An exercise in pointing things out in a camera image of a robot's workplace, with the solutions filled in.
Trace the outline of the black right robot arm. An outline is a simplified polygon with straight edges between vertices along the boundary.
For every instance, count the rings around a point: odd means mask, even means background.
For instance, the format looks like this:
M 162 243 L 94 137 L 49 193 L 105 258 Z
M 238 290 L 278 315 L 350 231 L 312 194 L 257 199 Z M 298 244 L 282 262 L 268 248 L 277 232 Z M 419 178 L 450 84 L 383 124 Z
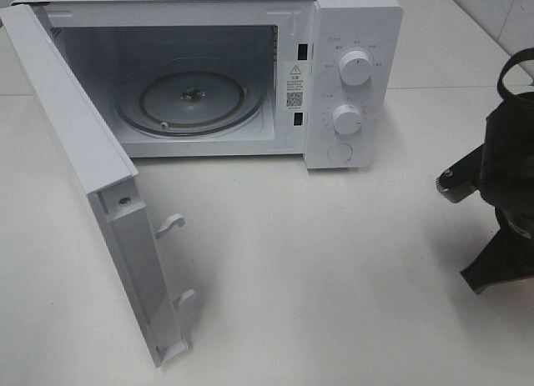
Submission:
M 533 277 L 533 114 L 502 102 L 486 120 L 476 185 L 499 230 L 461 276 L 476 293 Z

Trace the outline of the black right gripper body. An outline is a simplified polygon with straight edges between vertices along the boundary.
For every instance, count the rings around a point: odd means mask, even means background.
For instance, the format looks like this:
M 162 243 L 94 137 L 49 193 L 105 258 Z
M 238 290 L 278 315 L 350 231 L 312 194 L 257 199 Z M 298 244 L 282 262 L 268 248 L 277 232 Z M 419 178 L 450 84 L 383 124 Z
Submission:
M 533 216 L 495 208 L 499 230 L 461 276 L 479 295 L 486 288 L 533 278 Z

